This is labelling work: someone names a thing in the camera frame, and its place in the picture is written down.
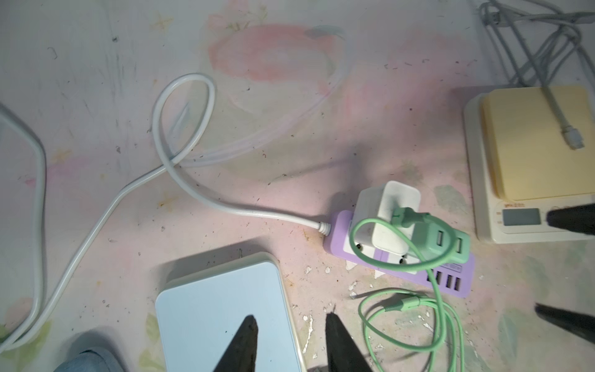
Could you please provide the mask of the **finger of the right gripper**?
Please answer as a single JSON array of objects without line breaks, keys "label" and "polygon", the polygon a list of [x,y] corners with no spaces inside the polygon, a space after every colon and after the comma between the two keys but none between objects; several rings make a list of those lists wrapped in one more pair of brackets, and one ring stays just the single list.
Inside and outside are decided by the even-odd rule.
[{"label": "finger of the right gripper", "polygon": [[595,204],[555,209],[547,213],[549,226],[573,233],[595,234]]},{"label": "finger of the right gripper", "polygon": [[542,304],[535,305],[535,313],[540,319],[594,344],[595,318],[593,316]]}]

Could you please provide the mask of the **white charger adapter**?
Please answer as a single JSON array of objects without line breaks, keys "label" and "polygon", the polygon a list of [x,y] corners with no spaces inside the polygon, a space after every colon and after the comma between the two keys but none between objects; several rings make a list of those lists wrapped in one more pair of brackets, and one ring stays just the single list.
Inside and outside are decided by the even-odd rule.
[{"label": "white charger adapter", "polygon": [[[397,209],[411,208],[417,212],[420,202],[421,193],[418,189],[398,181],[389,181],[381,186],[367,188],[359,194],[352,226],[370,218],[390,223]],[[380,251],[403,256],[409,250],[407,243],[401,237],[387,227],[375,223],[362,226],[355,234],[354,240],[356,245],[363,248],[363,253],[370,257]]]}]

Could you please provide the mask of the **green charger adapter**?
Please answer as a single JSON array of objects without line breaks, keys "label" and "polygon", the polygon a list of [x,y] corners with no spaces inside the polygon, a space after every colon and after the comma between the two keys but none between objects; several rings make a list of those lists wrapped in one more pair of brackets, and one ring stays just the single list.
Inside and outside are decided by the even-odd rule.
[{"label": "green charger adapter", "polygon": [[[446,262],[448,264],[465,264],[469,260],[470,253],[469,235],[458,229],[453,230],[453,235],[455,250]],[[432,260],[447,251],[452,241],[452,235],[435,223],[417,223],[411,241],[418,248],[424,260]]]}]

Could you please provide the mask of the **blue electronic scale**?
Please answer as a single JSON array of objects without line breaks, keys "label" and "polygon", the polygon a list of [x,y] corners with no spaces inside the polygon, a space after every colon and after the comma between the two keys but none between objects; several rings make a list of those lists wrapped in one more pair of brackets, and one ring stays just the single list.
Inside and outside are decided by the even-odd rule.
[{"label": "blue electronic scale", "polygon": [[304,371],[277,259],[259,252],[167,284],[156,317],[168,371],[212,371],[241,323],[257,323],[258,371]]}]

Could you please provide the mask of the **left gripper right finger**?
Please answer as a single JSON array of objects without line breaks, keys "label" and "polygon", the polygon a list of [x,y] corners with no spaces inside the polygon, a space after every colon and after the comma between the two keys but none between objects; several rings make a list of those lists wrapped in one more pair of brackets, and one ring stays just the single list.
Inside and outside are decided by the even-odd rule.
[{"label": "left gripper right finger", "polygon": [[370,365],[353,341],[339,316],[331,312],[325,319],[328,371],[371,372]]}]

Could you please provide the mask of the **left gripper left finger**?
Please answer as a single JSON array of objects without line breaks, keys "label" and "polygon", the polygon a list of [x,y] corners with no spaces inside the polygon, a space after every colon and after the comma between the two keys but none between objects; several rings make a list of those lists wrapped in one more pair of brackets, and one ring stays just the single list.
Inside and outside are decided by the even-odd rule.
[{"label": "left gripper left finger", "polygon": [[254,372],[257,360],[258,325],[246,316],[221,357],[214,372]]}]

